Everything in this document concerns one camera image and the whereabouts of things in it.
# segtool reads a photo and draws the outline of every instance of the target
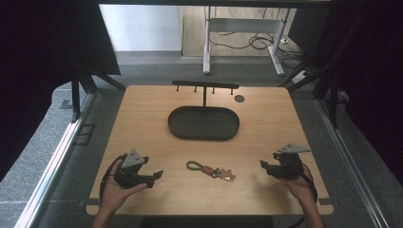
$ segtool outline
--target gray floor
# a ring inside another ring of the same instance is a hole
[[[202,74],[201,58],[182,58],[174,52],[132,55],[119,53],[122,77],[112,76],[125,85],[170,85],[172,80],[189,79],[237,83],[240,86],[276,86],[278,77],[268,58],[214,58],[210,75]],[[84,124],[93,127],[92,136],[76,136],[33,227],[89,227],[93,217],[85,212],[87,198],[98,172],[107,139],[124,93],[98,78],[97,94],[88,107]],[[335,211],[323,216],[329,227],[376,227],[368,205],[360,195],[326,123],[322,121],[311,85],[293,92],[292,99],[318,167],[325,181]],[[0,183],[0,227],[13,227],[19,219],[48,161],[71,119],[70,109],[60,109],[70,100],[69,85],[54,92],[53,104],[20,160]],[[338,132],[368,184],[389,227],[403,227],[402,187],[377,156],[370,144],[338,106]],[[274,217],[275,227],[288,227],[299,217]],[[118,216],[114,227],[139,227],[141,217]]]

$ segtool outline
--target aluminum rail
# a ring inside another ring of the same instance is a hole
[[[20,218],[18,219],[17,223],[15,224],[15,228],[23,228],[23,227],[30,227],[34,222],[39,209],[41,208],[45,197],[55,179],[57,172],[59,171],[60,165],[62,164],[64,157],[74,139],[75,134],[77,133],[80,125],[87,114],[87,108],[92,101],[94,95],[87,94],[83,100],[82,104],[82,111],[83,115],[75,123],[69,123],[65,134],[60,140],[59,144],[56,147],[50,161],[48,163],[47,168],[45,169],[44,174],[42,175],[41,179],[39,180],[38,184],[33,190],[32,195],[27,202],[24,211],[22,212]]]

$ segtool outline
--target wooden table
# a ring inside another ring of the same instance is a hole
[[[281,182],[266,174],[260,160],[278,164],[273,153],[287,143],[309,147],[288,91],[280,87],[207,89],[207,105],[222,106],[240,117],[238,134],[229,141],[187,141],[169,132],[167,118],[182,105],[202,105],[202,89],[173,85],[132,85],[125,92],[98,175],[90,194],[99,196],[101,178],[119,156],[135,148],[149,157],[139,174],[163,170],[154,187],[131,196],[117,214],[139,216],[260,216],[301,215],[297,200]],[[242,95],[244,102],[235,101]],[[301,153],[311,169],[320,199],[328,193],[311,152]],[[231,169],[229,182],[186,168],[188,161]],[[317,203],[319,213],[333,212],[331,204]],[[95,215],[98,206],[86,210]]]

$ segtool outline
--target key ring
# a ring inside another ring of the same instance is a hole
[[[220,178],[224,179],[226,181],[234,181],[235,175],[232,175],[231,170],[225,171],[224,169],[213,169],[212,167],[209,167],[207,165],[202,165],[196,161],[188,161],[186,163],[186,168],[189,170],[194,170],[194,171],[202,171],[204,174],[212,177],[213,179],[215,178]]]

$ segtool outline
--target black oval tray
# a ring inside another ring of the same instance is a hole
[[[181,139],[226,141],[237,135],[240,118],[225,107],[181,106],[171,112],[168,125]]]

